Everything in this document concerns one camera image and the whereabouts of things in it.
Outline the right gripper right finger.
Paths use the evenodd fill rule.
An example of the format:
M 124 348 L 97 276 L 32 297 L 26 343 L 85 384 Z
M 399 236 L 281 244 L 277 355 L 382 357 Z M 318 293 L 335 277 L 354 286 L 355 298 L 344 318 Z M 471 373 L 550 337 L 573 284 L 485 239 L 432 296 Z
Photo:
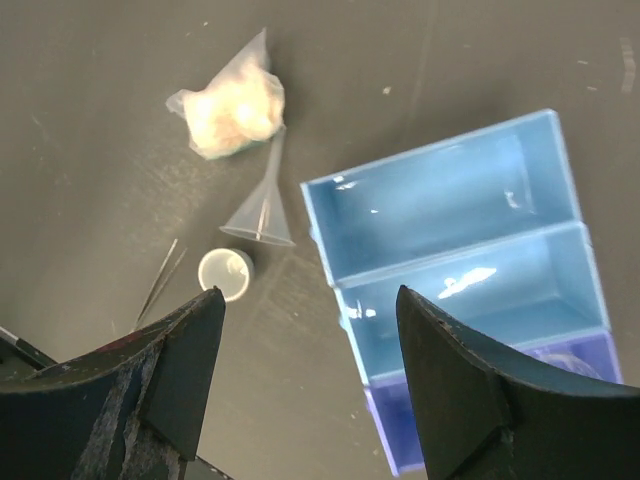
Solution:
M 536 360 L 407 286 L 396 317 L 428 478 L 638 478 L 638 388 Z

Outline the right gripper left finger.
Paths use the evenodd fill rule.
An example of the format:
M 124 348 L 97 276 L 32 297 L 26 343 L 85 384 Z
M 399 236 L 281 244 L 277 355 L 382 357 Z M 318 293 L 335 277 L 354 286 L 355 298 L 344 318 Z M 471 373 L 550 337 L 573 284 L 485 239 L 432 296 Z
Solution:
M 92 352 L 2 376 L 2 478 L 225 478 L 197 454 L 225 310 L 212 288 Z

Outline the clear glass beaker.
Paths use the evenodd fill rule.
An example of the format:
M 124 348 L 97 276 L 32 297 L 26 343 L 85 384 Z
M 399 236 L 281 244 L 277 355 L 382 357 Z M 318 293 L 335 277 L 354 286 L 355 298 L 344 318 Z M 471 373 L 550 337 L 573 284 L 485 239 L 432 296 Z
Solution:
M 575 373 L 592 379 L 602 380 L 601 375 L 594 367 L 573 354 L 545 353 L 535 354 L 534 357 L 539 361 L 560 368 L 567 372 Z

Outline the metal tweezers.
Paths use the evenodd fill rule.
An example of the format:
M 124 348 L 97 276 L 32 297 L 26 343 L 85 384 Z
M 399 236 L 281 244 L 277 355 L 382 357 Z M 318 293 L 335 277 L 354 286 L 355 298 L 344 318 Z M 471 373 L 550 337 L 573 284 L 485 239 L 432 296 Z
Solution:
M 157 300 L 158 296 L 162 293 L 166 285 L 169 283 L 171 277 L 179 267 L 183 258 L 187 253 L 187 249 L 184 249 L 178 256 L 175 258 L 175 262 L 172 265 L 169 265 L 170 260 L 173 257 L 173 253 L 178 246 L 179 239 L 176 238 L 173 240 L 171 246 L 169 247 L 165 258 L 163 259 L 160 268 L 156 274 L 154 281 L 151 284 L 148 295 L 143 302 L 142 308 L 132 326 L 131 331 L 138 330 L 143 322 L 143 319 L 149 310 L 149 308 L 153 305 L 153 303 Z

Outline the purple drawer box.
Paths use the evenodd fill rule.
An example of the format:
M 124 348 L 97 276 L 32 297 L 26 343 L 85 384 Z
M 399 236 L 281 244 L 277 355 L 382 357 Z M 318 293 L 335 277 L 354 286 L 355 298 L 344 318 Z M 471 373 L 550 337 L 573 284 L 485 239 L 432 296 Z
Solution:
M 594 367 L 602 380 L 618 384 L 624 382 L 614 339 L 607 330 L 559 342 L 541 343 L 520 351 L 533 358 L 535 354 L 573 354 Z M 388 340 L 363 343 L 359 352 L 367 372 L 367 407 L 372 414 L 392 475 L 398 477 L 422 469 L 424 458 L 398 338 L 394 336 Z

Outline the clear plastic funnel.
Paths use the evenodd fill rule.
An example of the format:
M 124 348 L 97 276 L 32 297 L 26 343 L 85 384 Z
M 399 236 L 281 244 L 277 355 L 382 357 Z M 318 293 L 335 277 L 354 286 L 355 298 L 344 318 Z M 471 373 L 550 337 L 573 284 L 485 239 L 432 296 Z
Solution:
M 264 177 L 231 218 L 220 227 L 226 234 L 275 246 L 293 247 L 279 191 L 279 170 L 286 127 L 273 136 Z

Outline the light blue drawer box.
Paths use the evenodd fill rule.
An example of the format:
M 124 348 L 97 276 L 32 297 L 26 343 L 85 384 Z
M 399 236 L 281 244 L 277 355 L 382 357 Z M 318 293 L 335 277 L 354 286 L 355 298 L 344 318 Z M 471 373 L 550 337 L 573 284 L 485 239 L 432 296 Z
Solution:
M 551 109 L 310 180 L 301 190 L 332 286 L 582 218 Z

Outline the clear bag of corks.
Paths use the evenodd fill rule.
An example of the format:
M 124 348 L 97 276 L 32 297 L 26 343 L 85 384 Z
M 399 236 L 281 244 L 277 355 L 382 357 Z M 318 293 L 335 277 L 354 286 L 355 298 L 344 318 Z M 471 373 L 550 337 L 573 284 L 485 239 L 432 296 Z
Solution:
M 284 124 L 285 89 L 271 72 L 261 30 L 200 91 L 181 89 L 165 102 L 187 125 L 189 146 L 206 160 L 271 139 Z

